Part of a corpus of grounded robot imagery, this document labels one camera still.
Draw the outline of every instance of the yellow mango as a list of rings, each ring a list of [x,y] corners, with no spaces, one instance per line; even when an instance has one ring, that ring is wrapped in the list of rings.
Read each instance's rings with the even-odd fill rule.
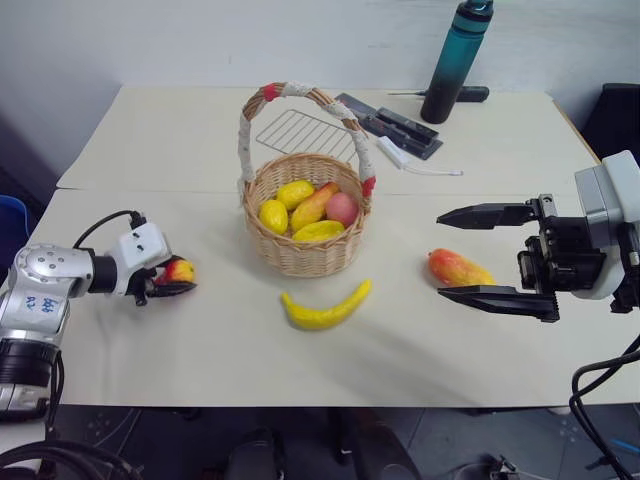
[[[324,242],[344,232],[344,225],[335,220],[310,223],[293,234],[294,242]]]
[[[487,270],[446,248],[435,249],[427,262],[431,273],[448,287],[496,284]]]
[[[284,203],[287,210],[293,210],[302,203],[303,200],[309,198],[315,192],[315,188],[309,180],[296,180],[287,183],[278,189],[276,200]]]
[[[340,187],[337,183],[329,182],[309,198],[303,200],[303,202],[298,205],[298,208],[295,209],[293,215],[291,215],[291,229],[293,232],[295,233],[302,227],[322,219],[325,214],[327,202],[334,193],[338,193],[339,191]]]

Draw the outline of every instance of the banana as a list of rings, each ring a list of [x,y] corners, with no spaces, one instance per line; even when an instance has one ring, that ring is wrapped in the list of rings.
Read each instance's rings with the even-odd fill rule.
[[[293,303],[288,293],[281,295],[282,303],[289,314],[291,321],[307,330],[322,330],[341,323],[351,315],[358,305],[367,298],[371,291],[371,280],[367,279],[342,303],[326,310],[314,310]]]

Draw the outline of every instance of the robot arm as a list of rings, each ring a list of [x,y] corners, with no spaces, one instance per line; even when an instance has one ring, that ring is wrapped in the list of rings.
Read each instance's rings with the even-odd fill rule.
[[[518,254],[522,287],[442,288],[455,302],[493,313],[531,315],[542,321],[560,318],[557,291],[579,298],[614,296],[611,310],[627,313],[640,306],[640,169],[629,151],[580,171],[576,184],[584,217],[557,215],[553,196],[524,204],[482,204],[460,208],[438,223],[463,229],[492,229],[537,220],[539,235],[529,237]]]
[[[164,235],[146,221],[122,235],[104,256],[48,244],[20,250],[9,289],[0,297],[0,421],[44,416],[69,299],[86,293],[131,294],[144,304],[149,269],[170,258]]]

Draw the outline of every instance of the water bottle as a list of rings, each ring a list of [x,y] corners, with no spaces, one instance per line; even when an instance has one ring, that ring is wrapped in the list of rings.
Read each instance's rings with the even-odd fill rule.
[[[444,41],[420,116],[442,123],[453,108],[493,15],[493,0],[466,0],[458,5]]]

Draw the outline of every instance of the black cable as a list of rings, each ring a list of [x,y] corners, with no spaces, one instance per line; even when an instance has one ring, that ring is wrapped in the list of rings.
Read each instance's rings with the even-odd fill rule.
[[[53,424],[58,413],[58,406],[62,399],[62,389],[64,388],[64,363],[62,362],[62,352],[58,350],[53,369],[51,370],[51,397],[49,398],[49,413],[45,421],[46,435],[50,438],[53,434]]]
[[[140,417],[141,416],[142,416],[142,410],[138,410],[138,413],[136,413],[136,416],[133,418],[133,421],[131,422],[131,425],[129,425],[129,429],[127,430],[127,433],[125,433],[124,438],[122,439],[122,442],[120,442],[120,446],[118,446],[118,450],[116,450],[115,456],[117,458],[120,458],[120,455],[122,455],[122,452],[124,452],[124,448],[127,445],[127,442],[129,441],[129,438],[131,438],[131,434],[133,433],[133,430],[138,425],[138,422],[140,421]],[[136,480],[142,480],[142,477],[140,476],[138,471],[134,470],[134,472],[139,477]],[[109,475],[107,475],[107,480],[111,480],[111,474],[112,473],[113,473],[113,471],[109,472]]]
[[[78,238],[78,240],[76,240],[76,243],[73,244],[73,248],[80,248],[82,242],[84,242],[87,237],[95,232],[98,228],[100,228],[105,223],[113,220],[114,218],[122,217],[124,215],[130,215],[132,220],[140,217],[140,214],[135,210],[120,210],[118,212],[112,213],[111,215],[107,215],[103,219],[98,220],[96,223],[91,225],[82,235],[80,235],[80,238]]]
[[[622,366],[627,365],[629,363],[640,360],[640,351],[637,351],[640,347],[640,336],[636,338],[629,347],[625,350],[623,355],[617,358],[613,358],[611,360],[606,360],[603,362],[593,363],[591,365],[586,365],[584,367],[579,368],[573,375],[571,382],[571,390],[573,395],[569,399],[569,407],[571,411],[575,415],[578,423],[585,431],[585,433],[589,436],[589,438],[593,441],[593,443],[600,449],[606,461],[611,465],[616,474],[622,478],[623,480],[632,479],[631,473],[620,464],[620,461],[615,456],[615,454],[608,447],[606,442],[603,440],[602,436],[599,434],[597,429],[595,428],[593,422],[587,415],[584,404],[582,403],[582,396],[587,393],[593,391],[598,386],[602,385],[606,380],[611,378]],[[607,369],[602,375],[600,375],[596,380],[589,383],[586,387],[582,389],[579,388],[581,377],[588,373],[597,370]]]
[[[39,459],[64,465],[82,480],[104,480],[104,476],[91,463],[73,453],[57,448],[31,448],[30,445],[0,454],[0,469],[18,462]]]
[[[68,440],[45,440],[42,442],[34,442],[27,445],[29,448],[55,448],[65,452],[71,452],[78,455],[88,456],[93,460],[102,464],[113,467],[118,474],[131,480],[142,480],[142,477],[127,461],[107,450],[96,448],[84,443],[71,442]]]

